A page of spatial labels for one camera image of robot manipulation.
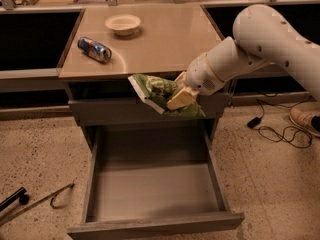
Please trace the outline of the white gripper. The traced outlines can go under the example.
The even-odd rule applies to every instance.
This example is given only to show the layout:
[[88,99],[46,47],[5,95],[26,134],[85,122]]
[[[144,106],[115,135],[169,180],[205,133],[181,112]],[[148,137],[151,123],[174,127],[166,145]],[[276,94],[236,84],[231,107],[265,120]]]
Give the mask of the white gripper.
[[198,94],[209,96],[224,86],[224,82],[216,76],[207,53],[193,60],[187,71],[181,72],[174,80],[177,85],[183,84],[184,81],[189,87],[183,87],[167,101],[166,106],[169,110],[188,106],[196,101]]

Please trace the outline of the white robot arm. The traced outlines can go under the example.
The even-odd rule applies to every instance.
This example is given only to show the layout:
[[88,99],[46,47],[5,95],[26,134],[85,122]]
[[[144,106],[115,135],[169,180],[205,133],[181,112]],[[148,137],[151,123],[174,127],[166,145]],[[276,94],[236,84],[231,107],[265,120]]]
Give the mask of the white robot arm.
[[233,23],[233,35],[194,59],[176,79],[166,103],[176,110],[211,95],[227,81],[274,63],[320,100],[320,45],[301,36],[275,9],[251,5]]

